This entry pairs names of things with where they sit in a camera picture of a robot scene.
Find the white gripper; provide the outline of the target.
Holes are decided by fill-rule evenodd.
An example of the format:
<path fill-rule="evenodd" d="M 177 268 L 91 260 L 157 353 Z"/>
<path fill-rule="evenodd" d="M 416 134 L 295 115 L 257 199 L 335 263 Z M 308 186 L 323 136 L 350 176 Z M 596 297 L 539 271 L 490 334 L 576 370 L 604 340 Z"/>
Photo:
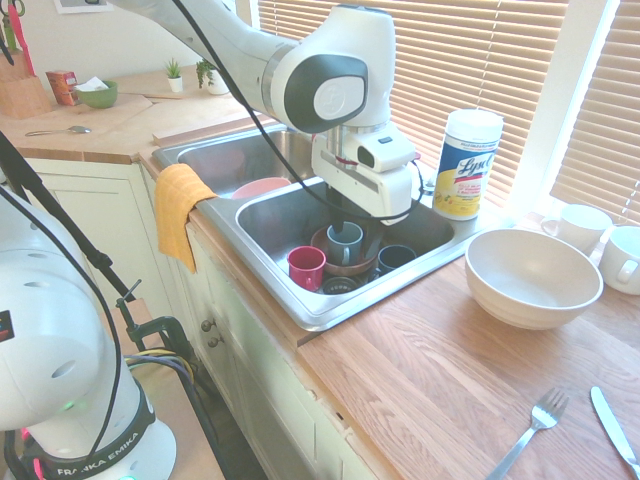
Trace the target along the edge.
<path fill-rule="evenodd" d="M 330 226 L 342 233 L 351 220 L 344 201 L 349 199 L 375 218 L 364 221 L 362 254 L 365 260 L 374 259 L 383 239 L 386 226 L 403 220 L 412 206 L 412 175 L 407 166 L 377 173 L 365 167 L 347 169 L 335 155 L 319 143 L 312 144 L 312 170 L 327 186 Z"/>

